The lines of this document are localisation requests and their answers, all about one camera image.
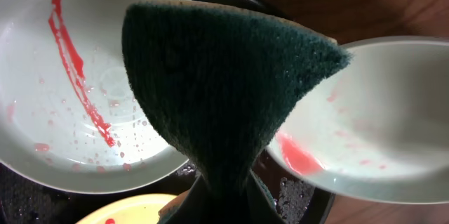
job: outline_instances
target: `brown wood grain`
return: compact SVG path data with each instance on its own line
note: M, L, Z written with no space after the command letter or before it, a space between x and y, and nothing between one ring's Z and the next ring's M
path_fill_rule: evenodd
M449 0L266 0L340 43L389 35L449 37ZM449 204L381 204L337 197L326 224L449 224Z

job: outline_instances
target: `black tray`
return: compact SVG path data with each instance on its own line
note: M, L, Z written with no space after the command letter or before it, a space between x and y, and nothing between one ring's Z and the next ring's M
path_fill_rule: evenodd
M285 17L261 0L197 0L228 4ZM253 170L268 186L276 209L287 224L324 224L334 195L320 190L284 171L264 151ZM82 195L62 192L33 183L0 165L0 223L75 223L91 212L117 200L149 193L180 194L199 175L187 163L170 176L140 189L112 195Z

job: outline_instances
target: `yellow bowl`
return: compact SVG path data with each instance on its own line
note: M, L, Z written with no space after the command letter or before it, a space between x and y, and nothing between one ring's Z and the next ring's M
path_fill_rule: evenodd
M152 224L159 220L158 211L174 195L151 194L122 199L89 214L77 224Z

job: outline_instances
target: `scouring pad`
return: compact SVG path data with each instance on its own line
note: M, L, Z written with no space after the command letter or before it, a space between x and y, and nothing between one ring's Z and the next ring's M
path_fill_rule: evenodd
M263 194L250 172L255 158L296 102L350 59L294 22L193 1L130 6L122 49L148 120L202 173L207 206L197 207L207 211L186 223L254 220L249 195Z

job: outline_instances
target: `plate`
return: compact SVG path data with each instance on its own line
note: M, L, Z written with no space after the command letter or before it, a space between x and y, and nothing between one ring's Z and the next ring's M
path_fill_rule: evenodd
M174 195L140 195L114 202L89 214L77 224L157 223L158 212Z
M187 161L128 85L121 25L139 1L0 0L2 163L60 190L110 193Z
M385 37L343 47L351 65L296 104L270 154L338 194L449 202L449 41Z

